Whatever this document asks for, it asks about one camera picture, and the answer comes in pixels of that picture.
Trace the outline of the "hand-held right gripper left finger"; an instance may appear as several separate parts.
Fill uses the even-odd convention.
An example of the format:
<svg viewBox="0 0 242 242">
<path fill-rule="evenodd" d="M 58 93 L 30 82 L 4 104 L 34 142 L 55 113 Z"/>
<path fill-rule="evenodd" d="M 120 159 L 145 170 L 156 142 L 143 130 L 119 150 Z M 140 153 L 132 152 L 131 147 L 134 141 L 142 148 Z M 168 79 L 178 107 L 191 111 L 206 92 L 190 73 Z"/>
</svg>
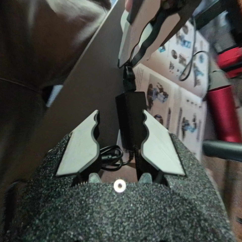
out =
<svg viewBox="0 0 242 242">
<path fill-rule="evenodd" d="M 101 168 L 99 137 L 100 113 L 93 111 L 72 132 L 56 171 L 57 177 L 98 172 Z"/>
</svg>

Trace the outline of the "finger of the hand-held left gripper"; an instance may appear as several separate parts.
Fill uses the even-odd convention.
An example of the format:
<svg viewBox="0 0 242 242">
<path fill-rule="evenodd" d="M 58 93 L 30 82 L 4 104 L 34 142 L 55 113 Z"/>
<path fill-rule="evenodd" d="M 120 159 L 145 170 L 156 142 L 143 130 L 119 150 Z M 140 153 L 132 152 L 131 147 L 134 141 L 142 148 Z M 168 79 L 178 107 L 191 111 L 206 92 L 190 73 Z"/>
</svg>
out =
<svg viewBox="0 0 242 242">
<path fill-rule="evenodd" d="M 149 57 L 164 41 L 165 11 L 140 8 L 124 10 L 121 17 L 123 30 L 118 55 L 118 68 L 132 68 Z"/>
<path fill-rule="evenodd" d="M 191 15 L 189 11 L 158 11 L 142 31 L 131 59 L 131 66 L 148 60 L 152 53 L 178 32 Z"/>
</svg>

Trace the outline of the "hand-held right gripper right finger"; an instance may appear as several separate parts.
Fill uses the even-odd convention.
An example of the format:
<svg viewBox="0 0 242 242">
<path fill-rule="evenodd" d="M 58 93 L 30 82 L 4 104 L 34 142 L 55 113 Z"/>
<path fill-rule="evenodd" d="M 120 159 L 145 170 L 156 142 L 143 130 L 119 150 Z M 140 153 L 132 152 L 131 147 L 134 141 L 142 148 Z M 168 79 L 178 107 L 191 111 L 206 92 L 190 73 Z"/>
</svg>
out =
<svg viewBox="0 0 242 242">
<path fill-rule="evenodd" d="M 135 146 L 138 180 L 149 173 L 153 182 L 160 183 L 164 175 L 186 177 L 185 169 L 169 131 L 148 111 L 142 111 L 144 134 L 140 147 Z"/>
</svg>

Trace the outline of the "black power adapter with cable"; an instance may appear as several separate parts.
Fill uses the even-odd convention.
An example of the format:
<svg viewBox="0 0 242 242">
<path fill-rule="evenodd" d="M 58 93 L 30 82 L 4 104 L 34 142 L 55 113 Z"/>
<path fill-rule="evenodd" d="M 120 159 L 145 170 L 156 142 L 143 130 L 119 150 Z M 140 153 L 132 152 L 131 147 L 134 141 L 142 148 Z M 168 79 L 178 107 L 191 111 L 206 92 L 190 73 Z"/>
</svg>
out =
<svg viewBox="0 0 242 242">
<path fill-rule="evenodd" d="M 147 134 L 143 124 L 143 111 L 147 110 L 145 92 L 124 92 L 115 101 L 122 147 L 128 151 L 129 158 L 123 161 L 124 151 L 118 145 L 102 148 L 101 169 L 110 172 L 120 170 L 139 156 L 138 152 Z"/>
</svg>

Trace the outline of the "grey desk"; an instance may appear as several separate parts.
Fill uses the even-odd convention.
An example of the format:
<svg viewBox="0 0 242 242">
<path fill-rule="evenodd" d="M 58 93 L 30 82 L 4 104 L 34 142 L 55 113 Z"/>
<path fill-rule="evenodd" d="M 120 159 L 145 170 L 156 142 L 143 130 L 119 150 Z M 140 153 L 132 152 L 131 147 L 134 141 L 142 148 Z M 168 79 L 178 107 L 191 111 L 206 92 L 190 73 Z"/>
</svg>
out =
<svg viewBox="0 0 242 242">
<path fill-rule="evenodd" d="M 110 8 L 65 81 L 53 86 L 35 126 L 25 130 L 25 134 L 18 132 L 4 136 L 10 139 L 1 138 L 1 211 L 11 184 L 27 181 L 47 150 L 78 126 L 84 116 L 96 109 L 107 114 L 106 128 L 111 132 L 108 139 L 116 139 L 117 114 L 111 108 L 122 89 L 117 56 L 122 36 L 119 21 L 124 9 L 125 1 L 118 1 L 113 10 Z"/>
</svg>

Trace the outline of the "dark grey cylinder bottle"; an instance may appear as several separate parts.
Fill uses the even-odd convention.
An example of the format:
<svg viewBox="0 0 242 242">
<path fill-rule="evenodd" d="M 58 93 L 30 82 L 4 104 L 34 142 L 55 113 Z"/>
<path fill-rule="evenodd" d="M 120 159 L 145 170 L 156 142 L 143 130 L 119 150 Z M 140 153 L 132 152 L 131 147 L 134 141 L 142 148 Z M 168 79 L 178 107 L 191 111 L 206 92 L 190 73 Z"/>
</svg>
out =
<svg viewBox="0 0 242 242">
<path fill-rule="evenodd" d="M 242 143 L 206 139 L 202 151 L 208 157 L 242 162 Z"/>
</svg>

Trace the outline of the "printed instruction booklet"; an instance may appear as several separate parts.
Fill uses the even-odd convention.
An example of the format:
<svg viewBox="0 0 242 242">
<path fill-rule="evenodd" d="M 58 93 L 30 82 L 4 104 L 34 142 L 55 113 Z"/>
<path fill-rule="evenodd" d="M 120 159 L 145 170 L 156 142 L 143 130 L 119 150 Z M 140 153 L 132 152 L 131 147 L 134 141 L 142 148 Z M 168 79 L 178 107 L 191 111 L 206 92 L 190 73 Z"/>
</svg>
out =
<svg viewBox="0 0 242 242">
<path fill-rule="evenodd" d="M 185 25 L 148 60 L 134 68 L 147 111 L 201 160 L 209 80 L 209 43 Z"/>
</svg>

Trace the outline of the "red cylinder bottle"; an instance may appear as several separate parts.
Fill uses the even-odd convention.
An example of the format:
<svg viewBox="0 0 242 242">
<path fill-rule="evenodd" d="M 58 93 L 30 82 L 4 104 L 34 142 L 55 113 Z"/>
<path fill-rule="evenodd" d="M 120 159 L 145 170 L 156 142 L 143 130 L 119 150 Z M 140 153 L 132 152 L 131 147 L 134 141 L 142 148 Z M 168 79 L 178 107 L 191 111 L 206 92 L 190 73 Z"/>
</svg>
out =
<svg viewBox="0 0 242 242">
<path fill-rule="evenodd" d="M 211 89 L 206 97 L 218 140 L 242 143 L 232 85 Z"/>
</svg>

